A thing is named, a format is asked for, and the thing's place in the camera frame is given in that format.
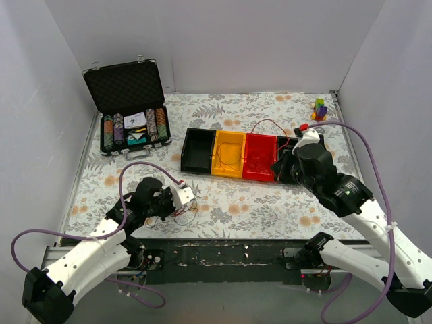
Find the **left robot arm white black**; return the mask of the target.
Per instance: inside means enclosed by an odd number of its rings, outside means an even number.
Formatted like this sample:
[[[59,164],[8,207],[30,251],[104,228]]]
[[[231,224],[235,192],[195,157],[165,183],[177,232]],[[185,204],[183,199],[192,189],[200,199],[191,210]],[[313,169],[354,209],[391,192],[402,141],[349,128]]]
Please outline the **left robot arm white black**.
[[[104,279],[144,265],[144,245],[133,233],[147,219],[165,220],[193,198],[189,189],[144,178],[134,192],[120,197],[89,239],[44,269],[29,270],[22,305],[40,323],[65,323],[78,301]]]

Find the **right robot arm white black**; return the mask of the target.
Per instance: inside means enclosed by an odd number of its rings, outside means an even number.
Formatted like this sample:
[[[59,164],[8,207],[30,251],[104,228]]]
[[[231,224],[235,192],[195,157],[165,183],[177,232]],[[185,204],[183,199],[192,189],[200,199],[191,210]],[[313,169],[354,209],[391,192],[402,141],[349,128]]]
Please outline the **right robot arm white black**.
[[[319,232],[286,256],[289,265],[299,269],[331,265],[379,290],[389,284],[386,298],[408,317],[417,318],[431,308],[431,257],[387,222],[387,214],[359,179],[337,171],[321,144],[288,150],[271,169],[282,183],[304,186],[323,207],[361,233],[382,257],[373,259]]]

